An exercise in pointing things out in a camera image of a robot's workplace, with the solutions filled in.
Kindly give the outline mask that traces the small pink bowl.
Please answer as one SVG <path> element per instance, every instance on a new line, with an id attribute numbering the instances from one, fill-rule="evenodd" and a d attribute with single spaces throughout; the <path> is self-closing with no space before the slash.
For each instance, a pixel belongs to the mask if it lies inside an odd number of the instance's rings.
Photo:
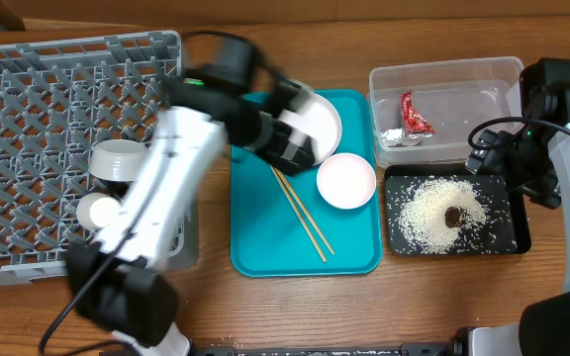
<path id="1" fill-rule="evenodd" d="M 338 153 L 325 160 L 317 173 L 321 197 L 331 206 L 353 210 L 364 206 L 376 191 L 373 167 L 354 153 Z"/>

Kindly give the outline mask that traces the white cup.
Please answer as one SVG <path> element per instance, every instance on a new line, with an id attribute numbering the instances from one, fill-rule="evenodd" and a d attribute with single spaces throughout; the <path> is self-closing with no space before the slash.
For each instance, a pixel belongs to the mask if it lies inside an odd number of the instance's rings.
<path id="1" fill-rule="evenodd" d="M 102 193 L 90 193 L 80 199 L 76 217 L 84 228 L 100 229 L 115 219 L 120 208 L 118 200 Z"/>

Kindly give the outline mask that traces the red snack wrapper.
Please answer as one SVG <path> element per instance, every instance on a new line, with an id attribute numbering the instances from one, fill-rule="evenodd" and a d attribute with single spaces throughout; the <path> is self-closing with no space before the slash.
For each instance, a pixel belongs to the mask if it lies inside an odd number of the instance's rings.
<path id="1" fill-rule="evenodd" d="M 411 91 L 401 96 L 401 116 L 406 135 L 435 134 L 432 125 L 414 107 Z"/>

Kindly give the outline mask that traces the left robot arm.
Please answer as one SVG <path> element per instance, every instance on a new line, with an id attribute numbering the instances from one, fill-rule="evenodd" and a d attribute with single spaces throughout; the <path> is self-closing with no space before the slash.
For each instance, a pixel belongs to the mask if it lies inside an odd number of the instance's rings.
<path id="1" fill-rule="evenodd" d="M 316 161 L 312 138 L 282 120 L 299 113 L 311 89 L 273 65 L 252 41 L 220 33 L 211 63 L 184 67 L 165 83 L 148 154 L 116 218 L 65 255 L 76 312 L 113 333 L 127 355 L 187 355 L 175 324 L 174 288 L 165 280 L 178 225 L 223 148 L 244 148 L 293 176 Z"/>

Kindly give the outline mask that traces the grey bowl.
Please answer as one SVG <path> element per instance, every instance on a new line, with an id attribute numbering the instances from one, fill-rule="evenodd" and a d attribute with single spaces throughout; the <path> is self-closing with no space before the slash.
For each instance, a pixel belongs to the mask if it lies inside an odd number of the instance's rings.
<path id="1" fill-rule="evenodd" d="M 133 182 L 148 156 L 148 149 L 140 142 L 127 139 L 109 139 L 92 147 L 89 173 L 112 182 Z"/>

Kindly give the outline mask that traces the brown food scrap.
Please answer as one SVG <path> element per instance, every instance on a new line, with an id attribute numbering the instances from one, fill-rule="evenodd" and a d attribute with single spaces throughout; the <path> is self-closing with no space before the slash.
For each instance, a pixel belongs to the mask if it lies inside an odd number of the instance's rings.
<path id="1" fill-rule="evenodd" d="M 467 213 L 461 207 L 448 207 L 444 213 L 444 222 L 448 228 L 464 227 L 467 221 Z"/>

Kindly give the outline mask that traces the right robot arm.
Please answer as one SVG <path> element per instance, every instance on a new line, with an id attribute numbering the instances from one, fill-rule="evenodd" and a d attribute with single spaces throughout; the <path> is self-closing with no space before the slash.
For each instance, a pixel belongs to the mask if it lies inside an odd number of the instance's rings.
<path id="1" fill-rule="evenodd" d="M 516 323 L 460 332 L 453 346 L 463 355 L 570 355 L 570 60 L 543 57 L 522 71 L 519 84 L 522 128 L 495 133 L 488 121 L 473 129 L 465 167 L 499 175 L 533 203 L 562 209 L 564 292 L 526 307 Z"/>

